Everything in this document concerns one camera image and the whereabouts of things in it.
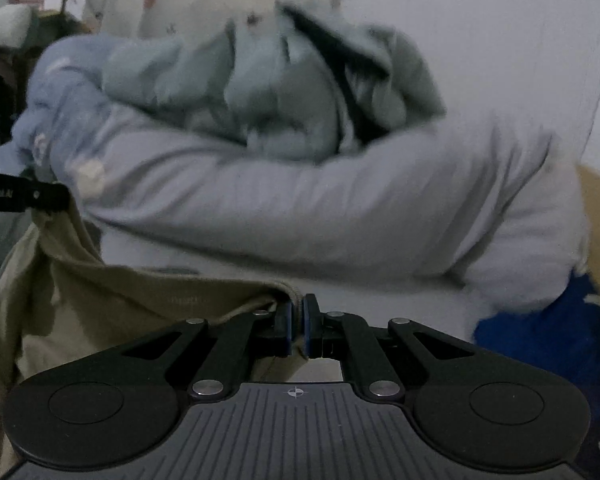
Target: rumpled bedding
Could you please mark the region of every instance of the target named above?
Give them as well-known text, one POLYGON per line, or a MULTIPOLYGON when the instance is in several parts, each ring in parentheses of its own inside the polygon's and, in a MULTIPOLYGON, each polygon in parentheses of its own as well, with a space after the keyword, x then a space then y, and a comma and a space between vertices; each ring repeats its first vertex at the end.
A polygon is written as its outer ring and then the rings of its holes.
POLYGON ((405 35, 292 0, 229 20, 212 38, 126 41, 102 89, 173 126, 286 160, 352 153, 445 112, 405 35))
POLYGON ((13 129, 18 156, 100 225, 363 286, 448 274, 516 312, 555 300, 583 257, 574 163, 539 124, 451 111, 361 153, 271 160, 112 101, 102 69, 120 41, 51 46, 13 129))

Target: circular pad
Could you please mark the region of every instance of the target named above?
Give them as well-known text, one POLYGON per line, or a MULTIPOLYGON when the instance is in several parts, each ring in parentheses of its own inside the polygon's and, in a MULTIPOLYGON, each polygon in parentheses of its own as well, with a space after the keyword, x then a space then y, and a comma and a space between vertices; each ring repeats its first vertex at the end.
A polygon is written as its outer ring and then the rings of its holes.
POLYGON ((536 420, 544 401, 528 386, 491 383, 475 390, 469 399, 472 409, 489 422, 515 426, 536 420))
POLYGON ((49 399, 49 410, 70 424, 93 424, 119 412, 125 398, 115 386, 76 383, 60 388, 49 399))

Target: khaki fabric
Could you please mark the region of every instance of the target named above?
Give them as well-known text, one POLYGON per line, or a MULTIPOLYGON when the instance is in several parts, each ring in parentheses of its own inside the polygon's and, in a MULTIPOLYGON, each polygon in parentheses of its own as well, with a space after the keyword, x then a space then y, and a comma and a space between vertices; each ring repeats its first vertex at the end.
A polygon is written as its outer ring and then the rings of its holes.
MULTIPOLYGON (((19 381, 189 317, 221 322, 274 306, 284 283, 212 280, 104 265, 72 205, 34 212, 0 275, 0 408, 19 381)), ((254 374, 284 381, 300 356, 263 360, 254 374)), ((0 476, 16 462, 0 422, 0 476)))

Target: blue cloth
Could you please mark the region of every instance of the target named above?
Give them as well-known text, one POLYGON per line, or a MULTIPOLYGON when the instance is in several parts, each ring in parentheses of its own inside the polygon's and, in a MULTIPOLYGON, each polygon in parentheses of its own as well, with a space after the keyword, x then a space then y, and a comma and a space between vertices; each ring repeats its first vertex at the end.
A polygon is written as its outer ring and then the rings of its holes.
POLYGON ((567 289, 541 312, 500 313, 475 330, 476 343, 491 351, 564 377, 584 393, 591 427, 576 464, 600 479, 600 298, 588 275, 572 275, 567 289))

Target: black object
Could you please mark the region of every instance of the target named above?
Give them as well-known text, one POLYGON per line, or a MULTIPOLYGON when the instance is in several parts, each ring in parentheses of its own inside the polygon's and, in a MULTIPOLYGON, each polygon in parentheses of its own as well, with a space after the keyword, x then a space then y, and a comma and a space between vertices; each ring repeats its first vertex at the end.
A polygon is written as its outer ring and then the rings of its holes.
POLYGON ((49 212, 69 209, 71 195, 62 184, 46 184, 0 173, 0 211, 20 213, 28 208, 49 212))
POLYGON ((294 20, 296 29, 314 44, 331 70, 344 97, 355 136, 366 146, 388 134, 389 130, 371 120, 356 101, 347 79, 347 67, 355 72, 371 73, 378 78, 388 78, 389 74, 372 59, 349 48, 301 12, 292 7, 285 7, 283 10, 294 20))
POLYGON ((589 409, 553 374, 406 319, 322 314, 308 295, 297 312, 191 319, 43 372, 3 421, 24 459, 13 480, 576 480, 589 409), (249 382, 299 336, 343 383, 249 382))

